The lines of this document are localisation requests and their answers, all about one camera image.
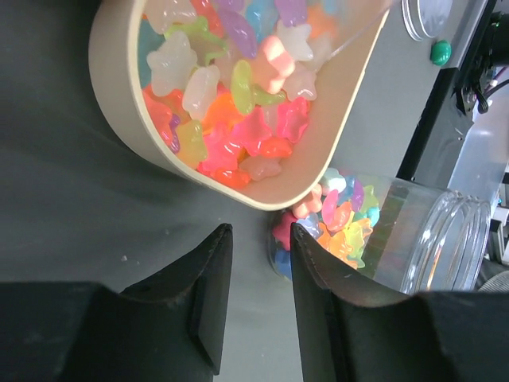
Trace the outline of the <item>clear plastic jar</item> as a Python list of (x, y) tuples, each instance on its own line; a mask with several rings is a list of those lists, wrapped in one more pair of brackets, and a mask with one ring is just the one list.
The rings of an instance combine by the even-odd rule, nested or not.
[(490, 217), (487, 202), (457, 191), (327, 168), (303, 201), (271, 221), (268, 258), (292, 278), (297, 223), (331, 256), (391, 289), (472, 290)]

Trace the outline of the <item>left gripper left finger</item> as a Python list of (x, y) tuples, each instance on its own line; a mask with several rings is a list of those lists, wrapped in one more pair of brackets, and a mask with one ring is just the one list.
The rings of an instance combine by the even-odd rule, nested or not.
[(4, 381), (211, 381), (220, 372), (233, 229), (121, 292), (92, 282), (1, 285)]

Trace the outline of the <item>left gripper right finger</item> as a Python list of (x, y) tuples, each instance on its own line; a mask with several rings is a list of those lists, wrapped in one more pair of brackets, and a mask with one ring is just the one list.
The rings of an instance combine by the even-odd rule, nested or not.
[(304, 380), (507, 380), (507, 294), (409, 296), (330, 255), (299, 224), (290, 243)]

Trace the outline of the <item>tan tray translucent star candies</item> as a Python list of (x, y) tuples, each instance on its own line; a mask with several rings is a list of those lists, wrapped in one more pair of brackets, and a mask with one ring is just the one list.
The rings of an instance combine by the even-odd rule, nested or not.
[(89, 70), (116, 135), (162, 169), (298, 217), (363, 189), (328, 164), (391, 1), (103, 1)]

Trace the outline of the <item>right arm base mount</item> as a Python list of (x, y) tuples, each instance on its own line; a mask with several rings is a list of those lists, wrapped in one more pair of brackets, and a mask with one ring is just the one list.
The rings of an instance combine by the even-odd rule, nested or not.
[(488, 112), (488, 98), (498, 88), (495, 70), (508, 64), (508, 13), (496, 1), (466, 1), (455, 33), (434, 39), (452, 45), (448, 63), (438, 67), (429, 98), (403, 157), (397, 176), (418, 184), (445, 187), (453, 175), (476, 112)]

